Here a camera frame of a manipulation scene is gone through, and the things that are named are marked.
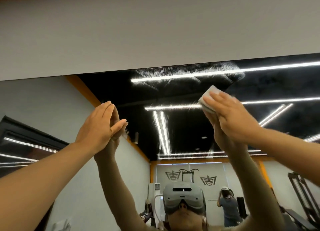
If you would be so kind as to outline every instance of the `gray t-shirt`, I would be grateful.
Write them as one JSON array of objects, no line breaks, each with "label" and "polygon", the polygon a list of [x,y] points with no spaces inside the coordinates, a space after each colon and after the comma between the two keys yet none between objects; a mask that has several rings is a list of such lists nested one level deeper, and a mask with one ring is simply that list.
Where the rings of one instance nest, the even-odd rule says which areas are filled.
[{"label": "gray t-shirt", "polygon": [[222,206],[223,213],[226,218],[235,219],[238,221],[241,220],[238,211],[238,202],[234,197],[230,197],[229,199],[221,197],[219,204]]}]

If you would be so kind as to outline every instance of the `black logo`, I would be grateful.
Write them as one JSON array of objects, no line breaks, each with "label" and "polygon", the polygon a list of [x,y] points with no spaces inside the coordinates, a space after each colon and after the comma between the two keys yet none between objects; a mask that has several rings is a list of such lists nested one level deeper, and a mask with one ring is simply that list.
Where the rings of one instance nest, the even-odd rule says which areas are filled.
[{"label": "black logo", "polygon": [[182,181],[183,181],[183,175],[184,174],[192,174],[192,183],[193,183],[193,175],[195,173],[195,170],[198,171],[198,169],[192,169],[192,170],[189,170],[189,171],[187,171],[185,169],[180,169],[179,171],[182,171]]},{"label": "black logo", "polygon": [[200,179],[202,180],[203,184],[204,185],[207,185],[207,186],[212,186],[216,183],[216,176],[214,177],[209,177],[207,175],[207,177],[200,177]]},{"label": "black logo", "polygon": [[175,180],[179,179],[180,173],[181,173],[180,171],[174,172],[172,170],[171,172],[166,172],[165,174],[167,175],[169,180],[175,181]]}]

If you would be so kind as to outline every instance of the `black ceiling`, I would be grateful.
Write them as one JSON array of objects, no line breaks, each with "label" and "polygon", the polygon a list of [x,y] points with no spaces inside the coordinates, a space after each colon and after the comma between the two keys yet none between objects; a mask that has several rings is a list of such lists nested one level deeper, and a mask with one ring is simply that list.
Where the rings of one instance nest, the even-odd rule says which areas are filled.
[{"label": "black ceiling", "polygon": [[[129,122],[129,135],[139,133],[138,146],[151,160],[157,160],[159,134],[152,111],[144,107],[197,103],[211,86],[237,97],[240,101],[269,100],[320,96],[320,66],[246,72],[245,75],[198,77],[132,83],[130,79],[167,76],[221,68],[253,68],[291,63],[320,61],[319,54],[294,55],[233,62],[202,63],[151,69],[111,71],[78,75],[101,101],[112,101],[120,118]],[[246,105],[247,110],[262,120],[281,104]],[[299,138],[320,133],[320,101],[300,102],[266,127],[287,132]],[[172,153],[219,151],[213,140],[213,129],[200,109],[163,110],[167,121]]]}]

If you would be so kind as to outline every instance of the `window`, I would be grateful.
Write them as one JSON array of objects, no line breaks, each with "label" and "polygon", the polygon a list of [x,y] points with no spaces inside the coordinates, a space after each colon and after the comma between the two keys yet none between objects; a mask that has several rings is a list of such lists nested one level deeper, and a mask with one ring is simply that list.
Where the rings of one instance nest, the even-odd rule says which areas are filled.
[{"label": "window", "polygon": [[[64,141],[5,116],[0,122],[0,178],[54,154],[67,145]],[[35,231],[45,230],[52,206]]]}]

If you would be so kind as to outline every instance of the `air conditioner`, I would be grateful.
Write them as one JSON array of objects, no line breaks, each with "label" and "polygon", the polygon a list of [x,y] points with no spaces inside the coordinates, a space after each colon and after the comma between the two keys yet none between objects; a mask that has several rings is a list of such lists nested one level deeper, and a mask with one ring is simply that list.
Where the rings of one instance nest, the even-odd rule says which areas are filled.
[{"label": "air conditioner", "polygon": [[150,183],[148,186],[148,200],[151,202],[155,225],[159,227],[159,218],[163,199],[160,194],[160,183]]}]

